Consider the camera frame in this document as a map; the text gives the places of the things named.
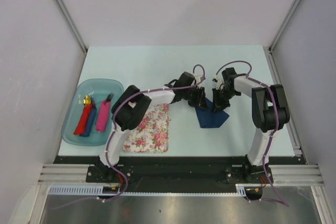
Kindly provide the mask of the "dark blue paper napkin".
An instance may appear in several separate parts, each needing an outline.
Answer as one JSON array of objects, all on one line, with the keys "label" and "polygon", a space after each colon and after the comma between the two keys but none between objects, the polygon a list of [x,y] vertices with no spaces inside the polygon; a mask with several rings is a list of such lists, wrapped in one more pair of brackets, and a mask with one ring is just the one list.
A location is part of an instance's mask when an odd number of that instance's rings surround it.
[{"label": "dark blue paper napkin", "polygon": [[216,129],[220,128],[228,119],[229,114],[225,111],[213,112],[214,105],[212,101],[205,98],[207,109],[196,107],[195,112],[202,129]]}]

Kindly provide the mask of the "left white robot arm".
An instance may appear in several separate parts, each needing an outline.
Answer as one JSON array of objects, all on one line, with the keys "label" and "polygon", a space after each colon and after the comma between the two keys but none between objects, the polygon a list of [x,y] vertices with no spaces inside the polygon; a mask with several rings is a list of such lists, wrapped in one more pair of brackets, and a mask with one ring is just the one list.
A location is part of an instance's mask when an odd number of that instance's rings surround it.
[{"label": "left white robot arm", "polygon": [[140,90],[130,85],[122,93],[111,109],[112,126],[96,165],[98,176],[105,182],[121,174],[114,167],[119,162],[120,152],[130,132],[143,120],[148,109],[161,104],[173,104],[186,100],[191,107],[206,105],[205,91],[202,83],[205,74],[183,72],[178,79],[165,84],[161,88]]}]

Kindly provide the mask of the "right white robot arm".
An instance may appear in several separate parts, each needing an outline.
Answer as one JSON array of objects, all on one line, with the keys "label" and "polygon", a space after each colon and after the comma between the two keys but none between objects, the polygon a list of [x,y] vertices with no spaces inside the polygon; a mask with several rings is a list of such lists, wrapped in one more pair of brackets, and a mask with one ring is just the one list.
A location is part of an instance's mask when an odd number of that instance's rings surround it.
[{"label": "right white robot arm", "polygon": [[248,74],[237,74],[234,68],[222,71],[222,77],[215,76],[213,92],[213,113],[230,107],[230,99],[242,94],[251,98],[251,116],[256,128],[252,146],[245,156],[242,176],[254,183],[267,169],[272,142],[279,130],[290,120],[290,112],[282,85],[267,85]]}]

